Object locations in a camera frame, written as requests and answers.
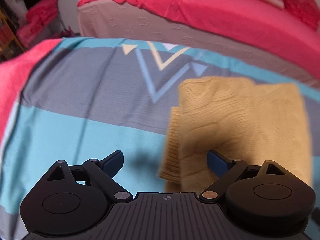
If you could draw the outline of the tan cable-knit sweater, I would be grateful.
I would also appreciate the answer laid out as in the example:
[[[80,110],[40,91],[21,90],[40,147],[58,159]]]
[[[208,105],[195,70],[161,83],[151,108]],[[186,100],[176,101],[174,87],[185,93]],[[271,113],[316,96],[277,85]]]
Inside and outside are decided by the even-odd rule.
[[[273,160],[311,185],[309,118],[297,86],[257,85],[240,77],[183,81],[159,169],[165,190],[201,193],[215,182],[209,150],[250,165]]]

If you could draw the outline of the blue grey patterned sheet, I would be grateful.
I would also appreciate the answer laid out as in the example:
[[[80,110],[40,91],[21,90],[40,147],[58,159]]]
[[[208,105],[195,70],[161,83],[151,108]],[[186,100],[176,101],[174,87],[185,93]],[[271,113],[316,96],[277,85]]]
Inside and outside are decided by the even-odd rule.
[[[15,100],[1,137],[1,239],[22,239],[22,199],[57,160],[80,165],[115,150],[116,181],[161,192],[161,160],[179,84],[204,76],[297,82],[210,50],[123,38],[64,38],[41,59]]]

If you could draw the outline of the pink fleece blanket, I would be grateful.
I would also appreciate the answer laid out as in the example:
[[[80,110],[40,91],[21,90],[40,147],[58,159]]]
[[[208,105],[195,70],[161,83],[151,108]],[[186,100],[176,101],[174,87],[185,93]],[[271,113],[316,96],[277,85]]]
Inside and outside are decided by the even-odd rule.
[[[18,57],[1,63],[1,137],[4,135],[12,106],[31,70],[61,41],[61,39],[44,40]]]

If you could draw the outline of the wooden shelf unit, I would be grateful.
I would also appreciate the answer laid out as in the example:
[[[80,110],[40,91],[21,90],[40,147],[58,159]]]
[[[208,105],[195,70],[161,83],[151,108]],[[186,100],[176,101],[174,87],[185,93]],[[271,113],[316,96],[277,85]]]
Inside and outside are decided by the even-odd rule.
[[[14,21],[7,15],[3,8],[1,8],[1,62],[8,61],[25,52],[24,46],[16,35],[16,30],[17,28]]]

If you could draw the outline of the folded magenta blanket stack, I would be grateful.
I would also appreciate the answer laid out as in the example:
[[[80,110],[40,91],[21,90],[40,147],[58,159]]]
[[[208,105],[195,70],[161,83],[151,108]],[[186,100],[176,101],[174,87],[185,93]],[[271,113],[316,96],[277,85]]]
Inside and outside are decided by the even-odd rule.
[[[48,26],[58,18],[58,0],[41,0],[31,7],[26,15],[26,23],[17,30],[17,37],[25,48]]]

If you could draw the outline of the mauve embossed mattress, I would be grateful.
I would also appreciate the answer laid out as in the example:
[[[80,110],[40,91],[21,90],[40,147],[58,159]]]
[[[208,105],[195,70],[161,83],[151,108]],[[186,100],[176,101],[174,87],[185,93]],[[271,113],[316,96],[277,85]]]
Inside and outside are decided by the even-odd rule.
[[[80,34],[97,38],[128,38],[208,49],[319,89],[307,70],[255,46],[174,23],[128,3],[98,0],[78,7]]]

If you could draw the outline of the red ruffled pillow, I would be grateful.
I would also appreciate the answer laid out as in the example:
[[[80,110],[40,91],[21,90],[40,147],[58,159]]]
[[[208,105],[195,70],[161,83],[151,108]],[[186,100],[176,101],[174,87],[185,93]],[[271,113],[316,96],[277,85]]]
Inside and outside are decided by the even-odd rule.
[[[284,0],[284,8],[312,30],[318,30],[320,12],[315,0]]]

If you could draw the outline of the red bed sheet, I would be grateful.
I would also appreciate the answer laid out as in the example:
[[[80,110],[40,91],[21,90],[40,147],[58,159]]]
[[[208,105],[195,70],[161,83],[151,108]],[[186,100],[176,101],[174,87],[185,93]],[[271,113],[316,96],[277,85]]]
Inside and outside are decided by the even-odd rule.
[[[99,0],[80,0],[78,6]],[[111,0],[259,47],[319,77],[319,33],[260,0]]]

